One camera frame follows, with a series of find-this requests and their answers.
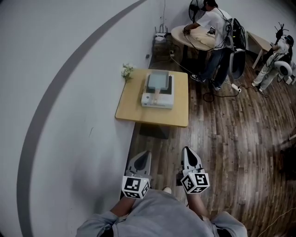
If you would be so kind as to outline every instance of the white t-shirt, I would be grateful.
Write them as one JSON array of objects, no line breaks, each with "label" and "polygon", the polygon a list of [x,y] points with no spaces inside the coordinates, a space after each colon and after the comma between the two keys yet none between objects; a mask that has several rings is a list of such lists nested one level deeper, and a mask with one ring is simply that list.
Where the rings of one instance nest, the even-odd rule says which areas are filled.
[{"label": "white t-shirt", "polygon": [[201,19],[197,21],[199,25],[204,28],[210,29],[213,26],[216,29],[215,33],[215,50],[220,50],[225,48],[225,44],[223,43],[225,40],[225,27],[226,19],[231,19],[231,16],[224,10],[214,8],[210,12],[206,12],[205,15]]},{"label": "white t-shirt", "polygon": [[288,54],[290,46],[286,43],[286,40],[280,40],[277,45],[279,46],[279,49],[276,53]]}]

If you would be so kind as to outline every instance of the table leg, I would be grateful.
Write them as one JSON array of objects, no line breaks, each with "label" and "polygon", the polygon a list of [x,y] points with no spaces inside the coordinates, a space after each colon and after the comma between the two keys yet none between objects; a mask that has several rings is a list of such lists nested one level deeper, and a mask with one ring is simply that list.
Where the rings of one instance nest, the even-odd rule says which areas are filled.
[{"label": "table leg", "polygon": [[198,52],[198,57],[197,57],[197,66],[198,66],[198,71],[202,72],[205,68],[205,59],[207,57],[208,52],[207,51],[202,51],[200,50]]},{"label": "table leg", "polygon": [[170,127],[153,124],[141,124],[139,134],[147,137],[168,139],[170,135]]},{"label": "table leg", "polygon": [[183,47],[183,56],[182,56],[182,61],[181,61],[182,66],[184,64],[186,64],[187,57],[188,57],[188,46],[184,45],[184,47]]},{"label": "table leg", "polygon": [[255,67],[256,67],[257,63],[259,62],[259,59],[261,58],[262,54],[263,54],[263,49],[260,50],[260,52],[258,54],[258,57],[257,57],[256,61],[254,62],[254,65],[252,66],[253,69],[255,69]]},{"label": "table leg", "polygon": [[207,51],[200,50],[198,52],[197,59],[188,58],[188,46],[184,45],[183,48],[183,57],[181,61],[181,65],[184,68],[181,68],[186,73],[194,73],[197,74],[204,70],[205,67],[205,59],[207,57]]}]

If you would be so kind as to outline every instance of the black bag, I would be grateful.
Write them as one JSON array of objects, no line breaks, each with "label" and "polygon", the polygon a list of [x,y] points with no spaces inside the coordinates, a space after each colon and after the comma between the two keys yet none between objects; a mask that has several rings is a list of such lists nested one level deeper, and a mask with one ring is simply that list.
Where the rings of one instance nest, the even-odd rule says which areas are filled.
[{"label": "black bag", "polygon": [[289,53],[286,54],[286,55],[284,55],[284,56],[282,56],[282,57],[279,59],[279,61],[284,61],[284,62],[290,64],[291,61],[290,61],[290,55],[289,55]]}]

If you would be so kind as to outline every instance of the white pants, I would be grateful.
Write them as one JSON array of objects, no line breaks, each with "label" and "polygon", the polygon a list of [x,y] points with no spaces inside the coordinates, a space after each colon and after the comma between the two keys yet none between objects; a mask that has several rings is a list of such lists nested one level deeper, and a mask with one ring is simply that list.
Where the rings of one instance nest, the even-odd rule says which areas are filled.
[{"label": "white pants", "polygon": [[256,85],[259,85],[261,83],[260,87],[262,90],[265,90],[272,82],[272,80],[276,77],[276,75],[278,75],[278,71],[273,67],[273,65],[271,65],[271,63],[273,64],[275,62],[273,61],[275,55],[276,53],[268,58],[266,64],[264,64],[264,67],[254,80],[254,83]]}]

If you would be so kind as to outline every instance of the apriltag cube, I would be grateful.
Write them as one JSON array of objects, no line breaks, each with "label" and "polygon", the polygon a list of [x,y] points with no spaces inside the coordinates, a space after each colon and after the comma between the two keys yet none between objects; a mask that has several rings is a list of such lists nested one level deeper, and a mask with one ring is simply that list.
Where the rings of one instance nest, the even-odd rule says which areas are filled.
[{"label": "apriltag cube", "polygon": [[202,193],[210,186],[209,175],[206,173],[189,172],[181,183],[188,194]]},{"label": "apriltag cube", "polygon": [[149,179],[124,176],[122,192],[128,198],[143,199],[150,188]]}]

